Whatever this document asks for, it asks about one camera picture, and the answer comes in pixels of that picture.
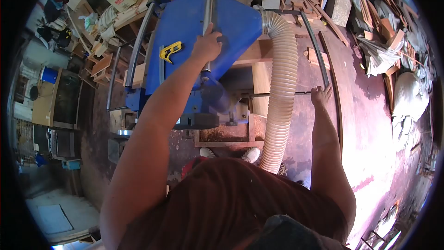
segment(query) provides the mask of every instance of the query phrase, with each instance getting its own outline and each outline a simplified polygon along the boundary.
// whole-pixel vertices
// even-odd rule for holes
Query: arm
[[[168,136],[183,113],[201,69],[220,53],[222,43],[211,33],[199,36],[191,57],[149,98],[119,159],[100,211],[100,232],[108,250],[117,249],[126,225],[166,196]]]
[[[329,196],[339,206],[350,232],[356,216],[356,199],[342,167],[337,132],[325,108],[331,94],[331,84],[325,90],[320,86],[311,90],[315,115],[310,190]]]

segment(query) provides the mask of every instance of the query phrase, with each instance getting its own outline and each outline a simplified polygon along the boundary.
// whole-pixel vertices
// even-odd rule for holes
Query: blue bucket
[[[44,67],[40,79],[55,84],[58,74],[59,72],[56,71],[55,69]]]

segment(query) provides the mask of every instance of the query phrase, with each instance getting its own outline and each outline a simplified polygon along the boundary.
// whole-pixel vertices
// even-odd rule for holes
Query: blue metal cover
[[[262,34],[261,14],[236,0],[216,0],[213,13],[214,31],[223,34],[221,54],[211,63],[211,74],[216,80]],[[183,64],[191,55],[197,36],[202,35],[205,0],[174,0],[167,3],[157,25],[146,80],[146,95],[151,95],[160,85],[159,48],[177,41],[182,50],[170,55],[173,64],[165,62],[165,78]],[[193,87],[200,87],[200,79]]]

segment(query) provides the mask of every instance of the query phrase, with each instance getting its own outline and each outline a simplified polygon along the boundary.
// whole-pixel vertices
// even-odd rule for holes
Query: blue machine
[[[145,86],[128,89],[126,106],[133,111],[141,111],[164,79],[190,57],[197,36],[203,34],[208,22],[213,22],[213,31],[223,34],[219,38],[223,43],[221,54],[196,79],[175,129],[209,129],[223,121],[227,125],[247,123],[248,116],[238,116],[241,109],[238,99],[231,98],[218,80],[262,34],[260,12],[235,0],[174,0],[158,7],[160,10],[156,14],[159,20],[150,38],[146,57]],[[171,54],[172,64],[159,58],[161,49],[177,41],[182,42],[182,49]]]

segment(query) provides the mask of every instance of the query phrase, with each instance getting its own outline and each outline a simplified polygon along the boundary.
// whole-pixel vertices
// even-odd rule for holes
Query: metal grate
[[[16,130],[15,156],[19,162],[35,164],[34,159],[34,124],[22,119],[14,118]]]

